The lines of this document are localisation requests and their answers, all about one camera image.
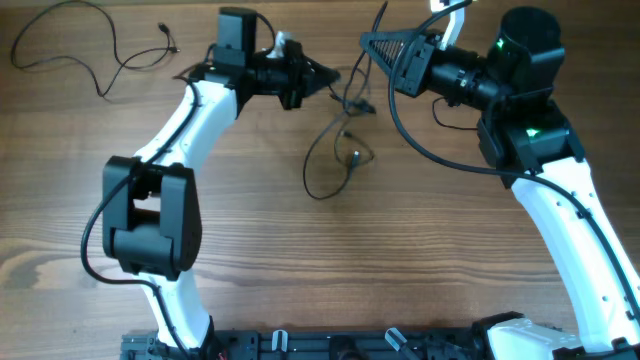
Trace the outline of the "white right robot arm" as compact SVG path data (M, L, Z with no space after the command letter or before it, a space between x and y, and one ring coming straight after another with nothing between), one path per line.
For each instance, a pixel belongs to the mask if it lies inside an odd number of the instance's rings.
M526 210L571 300L577 334L517 312L475 322L479 359L635 359L639 277L597 196L584 148L552 98L565 50L556 18L536 7L507 11L486 56L456 40L466 3L435 1L432 21L405 31L364 33L363 51L387 75L390 96L426 91L481 114L483 175L500 178Z

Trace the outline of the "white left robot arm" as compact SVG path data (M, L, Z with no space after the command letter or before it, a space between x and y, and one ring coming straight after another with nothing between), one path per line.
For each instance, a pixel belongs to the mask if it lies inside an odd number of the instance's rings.
M185 76L174 114L134 156L114 156L104 167L103 250L128 283L145 289L158 323L144 348L149 357L225 356L192 271L202 239L195 177L217 139L252 97L276 96L291 110L340 77L285 33L257 50L262 18L248 8L220 8L217 41Z

